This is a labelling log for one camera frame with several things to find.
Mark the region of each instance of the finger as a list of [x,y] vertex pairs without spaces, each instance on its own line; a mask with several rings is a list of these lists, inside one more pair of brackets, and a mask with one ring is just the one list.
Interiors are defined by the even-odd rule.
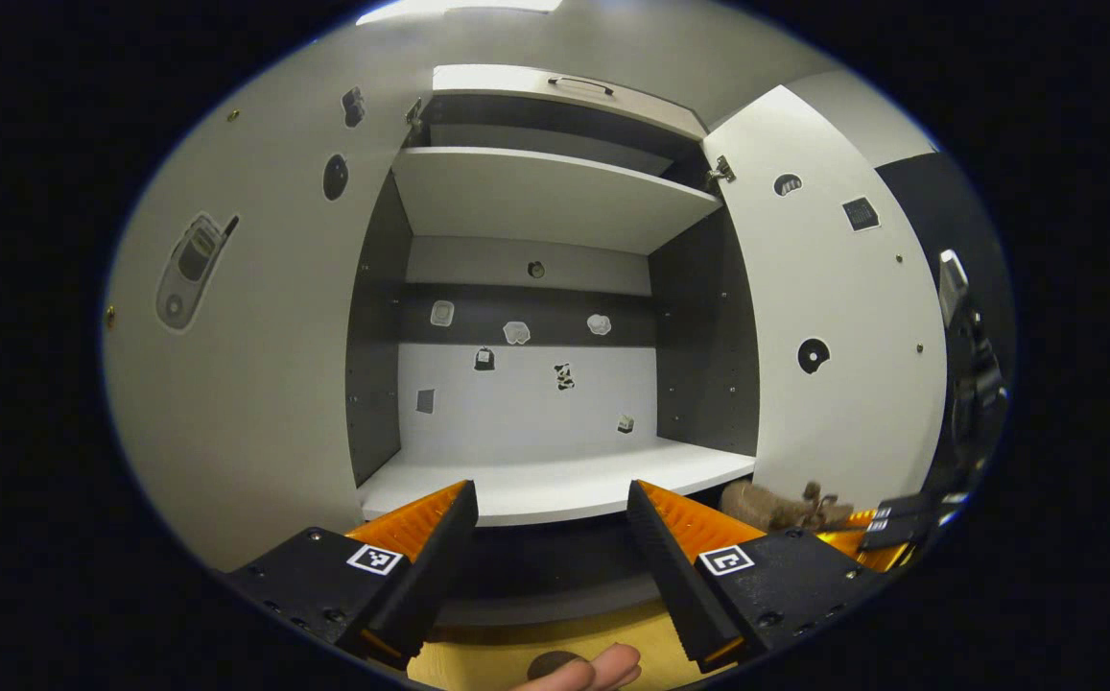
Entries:
[[546,677],[521,683],[511,691],[586,691],[593,688],[595,673],[594,665],[584,660],[572,660]]
[[589,691],[606,691],[607,688],[617,687],[638,663],[639,651],[630,646],[615,643],[606,648],[593,660],[593,669],[597,673],[594,674]]
[[627,687],[628,683],[630,683],[630,682],[633,682],[633,681],[635,681],[635,680],[637,680],[639,678],[639,673],[643,672],[643,670],[644,670],[644,668],[642,668],[639,665],[635,665],[635,669],[630,670],[630,672],[627,673],[627,677],[622,678],[620,680],[618,680],[618,683],[615,683],[615,685],[613,685],[610,688],[607,688],[605,691],[615,691],[616,688]]

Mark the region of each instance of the black square sticker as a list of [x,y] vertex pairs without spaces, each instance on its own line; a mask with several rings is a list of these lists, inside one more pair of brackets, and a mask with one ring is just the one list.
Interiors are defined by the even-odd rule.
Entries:
[[380,573],[380,576],[387,576],[393,567],[400,562],[401,555],[398,552],[384,550],[382,547],[371,547],[370,545],[359,547],[354,556],[345,560],[345,563],[354,568],[370,570],[370,572]]
[[854,231],[865,231],[867,227],[875,227],[879,224],[879,213],[870,205],[870,201],[861,196],[860,200],[845,202],[845,214],[849,216],[849,224]]
[[734,547],[722,547],[720,550],[713,550],[712,552],[704,552],[699,555],[699,559],[704,560],[705,567],[708,567],[713,576],[725,576],[726,573],[734,573],[735,570],[743,570],[744,568],[755,566],[751,557],[747,557],[743,548],[737,545]]

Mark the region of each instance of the wooden floor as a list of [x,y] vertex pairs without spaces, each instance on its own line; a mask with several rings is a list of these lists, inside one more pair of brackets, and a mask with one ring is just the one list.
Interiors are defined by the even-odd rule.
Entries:
[[433,633],[434,642],[423,646],[406,671],[414,681],[448,691],[506,691],[525,681],[528,663],[542,652],[593,659],[612,643],[639,651],[644,672],[628,691],[664,691],[708,677],[687,660],[660,600],[567,622]]

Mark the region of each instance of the open cabinet door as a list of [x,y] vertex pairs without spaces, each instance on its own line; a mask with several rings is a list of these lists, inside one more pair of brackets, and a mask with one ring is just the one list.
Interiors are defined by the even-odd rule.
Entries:
[[935,280],[900,205],[783,87],[727,119],[704,153],[734,175],[719,184],[755,305],[756,485],[800,497],[815,480],[857,507],[914,494],[939,436],[946,350]]
[[[102,333],[111,415],[152,506],[208,566],[363,520],[345,429],[349,312],[406,111],[431,96],[436,28],[345,26],[278,62],[205,114],[123,231],[103,304],[115,307]],[[221,251],[202,264],[200,302],[168,302],[170,262],[202,216]],[[182,328],[159,317],[172,305],[192,311]]]

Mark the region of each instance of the cabinet handle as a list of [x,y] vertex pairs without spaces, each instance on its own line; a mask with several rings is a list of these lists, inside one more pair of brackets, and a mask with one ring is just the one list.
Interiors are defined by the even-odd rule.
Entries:
[[565,82],[581,82],[581,83],[588,83],[588,84],[589,84],[591,87],[598,87],[598,88],[602,88],[602,90],[603,90],[604,92],[606,92],[606,95],[607,95],[607,96],[613,96],[613,95],[615,95],[615,90],[613,90],[613,89],[610,89],[610,88],[606,87],[606,84],[604,84],[604,83],[597,83],[597,82],[586,82],[586,81],[585,81],[585,80],[583,80],[583,79],[576,79],[576,78],[574,78],[574,75],[552,75],[552,78],[549,78],[549,79],[547,79],[547,80],[546,80],[546,83],[549,83],[549,84],[552,84],[552,87],[558,87],[558,82],[559,82],[559,80],[564,80]]

